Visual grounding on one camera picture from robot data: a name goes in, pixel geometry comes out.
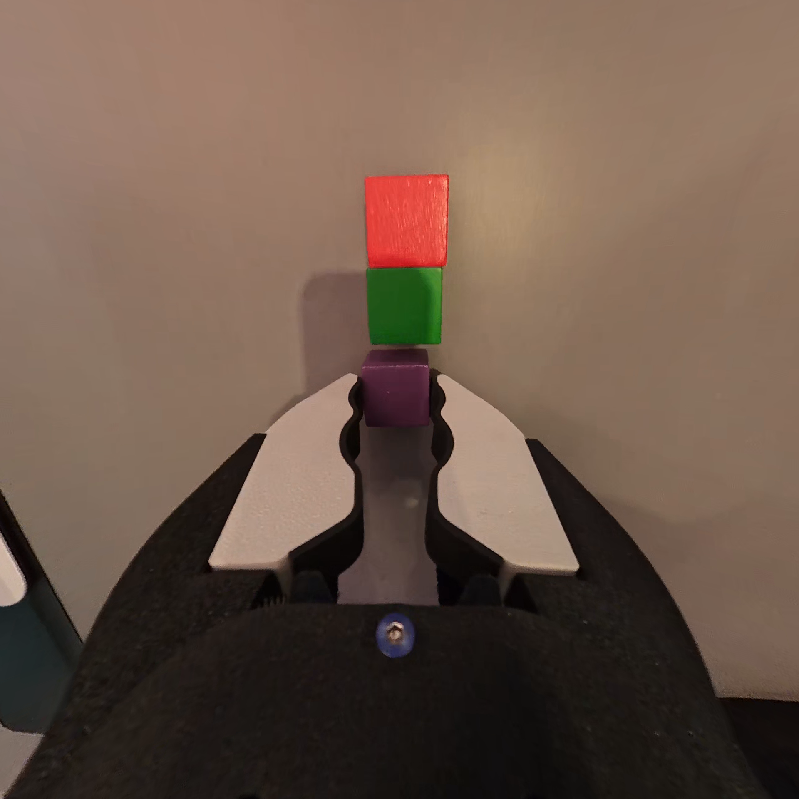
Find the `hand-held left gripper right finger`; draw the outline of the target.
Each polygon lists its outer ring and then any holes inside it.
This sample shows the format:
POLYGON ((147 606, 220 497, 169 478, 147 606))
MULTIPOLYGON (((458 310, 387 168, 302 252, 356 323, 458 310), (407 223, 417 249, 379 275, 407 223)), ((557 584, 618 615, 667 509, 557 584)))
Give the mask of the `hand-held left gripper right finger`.
POLYGON ((574 577, 579 563, 524 434, 498 409, 437 373, 425 546, 464 588, 481 575, 574 577))

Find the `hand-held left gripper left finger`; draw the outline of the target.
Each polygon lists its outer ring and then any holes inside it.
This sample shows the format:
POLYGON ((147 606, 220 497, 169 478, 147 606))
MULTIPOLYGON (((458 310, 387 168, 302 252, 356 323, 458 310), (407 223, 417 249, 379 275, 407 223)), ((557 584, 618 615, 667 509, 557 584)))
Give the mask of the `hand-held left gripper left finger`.
POLYGON ((265 438, 209 566, 272 571, 284 591, 302 571, 329 584, 364 545, 360 382, 347 373, 285 412, 265 438))

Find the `purple wooden cube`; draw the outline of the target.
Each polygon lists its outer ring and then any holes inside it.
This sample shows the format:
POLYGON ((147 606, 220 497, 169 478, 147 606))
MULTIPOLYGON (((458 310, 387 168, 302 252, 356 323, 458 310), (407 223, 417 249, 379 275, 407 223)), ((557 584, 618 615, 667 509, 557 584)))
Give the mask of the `purple wooden cube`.
POLYGON ((368 427, 425 427, 430 421, 430 364, 422 347, 376 348, 361 367, 368 427))

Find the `green wooden cube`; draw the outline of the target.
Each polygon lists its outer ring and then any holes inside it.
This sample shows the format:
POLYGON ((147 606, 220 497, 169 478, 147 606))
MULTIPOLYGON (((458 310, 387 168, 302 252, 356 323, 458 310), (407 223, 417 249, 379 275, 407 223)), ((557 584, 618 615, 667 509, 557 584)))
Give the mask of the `green wooden cube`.
POLYGON ((372 345, 439 345, 443 268, 368 268, 367 325, 372 345))

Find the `orange wooden cube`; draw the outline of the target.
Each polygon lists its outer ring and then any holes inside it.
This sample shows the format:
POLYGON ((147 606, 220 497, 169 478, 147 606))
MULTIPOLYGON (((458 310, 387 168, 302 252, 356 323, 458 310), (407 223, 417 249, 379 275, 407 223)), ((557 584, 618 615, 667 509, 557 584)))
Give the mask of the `orange wooden cube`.
POLYGON ((369 268, 442 268, 447 263, 447 174, 365 177, 369 268))

